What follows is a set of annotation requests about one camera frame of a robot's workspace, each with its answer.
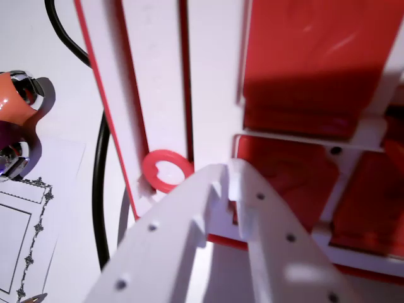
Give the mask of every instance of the red ring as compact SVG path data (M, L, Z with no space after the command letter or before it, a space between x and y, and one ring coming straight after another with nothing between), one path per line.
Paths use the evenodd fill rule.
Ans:
M161 181L157 177L158 169L156 163L159 161L168 161L175 164L182 170L185 178L188 178L194 173L194 166L180 154L170 150L152 151L143 159L141 169L143 171L143 175L145 175L146 180L151 184L151 186L153 186L155 189L158 189L159 191L162 191L163 193L168 194L178 184L168 184Z

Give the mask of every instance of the white paper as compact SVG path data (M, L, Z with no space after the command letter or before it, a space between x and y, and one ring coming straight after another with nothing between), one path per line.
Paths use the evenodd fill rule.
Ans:
M0 302L42 293L84 144L41 138L42 156L24 180L0 183Z

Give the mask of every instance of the black cable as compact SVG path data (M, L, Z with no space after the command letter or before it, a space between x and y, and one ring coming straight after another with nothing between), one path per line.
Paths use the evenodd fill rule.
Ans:
M57 16L54 0L45 0L46 12L56 35L63 44L89 68L88 54L83 51L66 33ZM97 148L95 150L93 188L92 188L92 212L95 244L97 246L98 262L101 270L109 260L107 233L104 222L104 175L105 161L107 159L108 141L110 131L105 114L102 114L100 131L98 132Z
M56 35L63 42L63 44L84 64L86 64L89 68L90 60L88 59L88 54L83 51L80 46L76 44L69 37L68 33L64 30L61 21L56 13L55 8L55 0L45 0L45 8L49 17L49 21L52 24L53 29L56 32Z
M109 135L107 119L105 118L105 114L102 114L97 147L95 149L92 201L94 236L101 270L109 260L107 234L105 232L104 222L104 175Z

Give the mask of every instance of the decorative border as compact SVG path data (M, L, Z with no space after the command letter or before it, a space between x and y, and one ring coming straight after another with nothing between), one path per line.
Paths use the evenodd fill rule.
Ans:
M36 202L34 200L30 200L30 199L26 199L26 198L23 198L23 197L20 197L20 196L16 196L14 194L5 193L4 191L0 191L0 193L7 194L8 196L12 196L12 197L22 199L22 200L25 200L25 201L29 201L29 202L32 202L32 203L36 203L36 204L41 204L42 203L42 201L44 200L44 195L45 195L46 189L49 188L49 187L52 187L52 186L49 186L46 183L42 182L41 177L39 177L37 180L21 179L21 180L13 180L13 181L14 182L21 182L21 183L25 183L25 184L28 184L28 185L31 185L31 186L37 186L37 187L43 188L44 193L42 195L41 200L39 202Z
M30 246L30 253L28 254L27 257L25 257L25 268L24 268L24 274L23 277L21 279L21 286L20 288L17 290L17 295L18 295L18 300L17 303L20 303L20 300L25 297L25 292L24 292L24 281L25 281L25 276L27 274L27 271L30 267L31 264L33 264L33 258L32 258L32 250L33 250L33 246L35 245L35 240L38 237L38 234L44 230L44 227L42 226L42 219L44 217L44 213L45 213L45 209L46 206L48 204L48 202L50 200L52 200L54 198L53 194L52 194L52 185L46 184L42 181L42 178L39 177L37 180L28 180L28 179L23 179L20 182L26 183L28 185L32 185L32 186L38 186L38 187L42 187L44 188L44 195L42 196L41 201L45 198L45 203L42 206L42 211L40 213L39 216L39 221L38 223L34 226L35 228L35 235L32 238L32 242L31 242L31 246Z
M27 213L26 211L23 211L23 210L19 210L19 209L17 209L17 208L13 208L13 207L10 206L10 205L4 205L4 204L1 204L1 203L0 203L0 206L2 206L2 207L7 207L7 208L9 208L10 210L18 211L18 212L20 212L20 213L25 213L26 215L29 216L28 222L27 222L27 226L25 227L24 236L23 236L22 241L21 241L20 249L19 249L19 251L18 251L17 260L15 261L15 267L14 267L14 270L13 270L13 276L11 277L10 287L9 287L8 291L7 291L7 290L4 290L4 289L2 289L2 288L0 288L0 290L1 290L2 292L4 292L5 294L8 294L8 295L9 295L10 292L11 292L11 288L12 288L12 286L13 286L14 276L15 276L15 272L16 272L16 270L17 270L17 265L18 265L18 259L20 258L21 249L22 249L22 247L23 247L25 235L27 234L27 230L28 230L28 226L29 226L29 224L30 224L30 220L31 220L32 214L31 214L31 213Z

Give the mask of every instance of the red acrylic panel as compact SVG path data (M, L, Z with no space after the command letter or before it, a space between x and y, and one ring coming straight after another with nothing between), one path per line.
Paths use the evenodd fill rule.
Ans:
M334 214L332 244L404 257L404 174L365 152Z
M237 158L247 160L310 231L338 178L338 167L319 145L241 136Z
M403 12L399 0L254 0L244 127L350 137Z

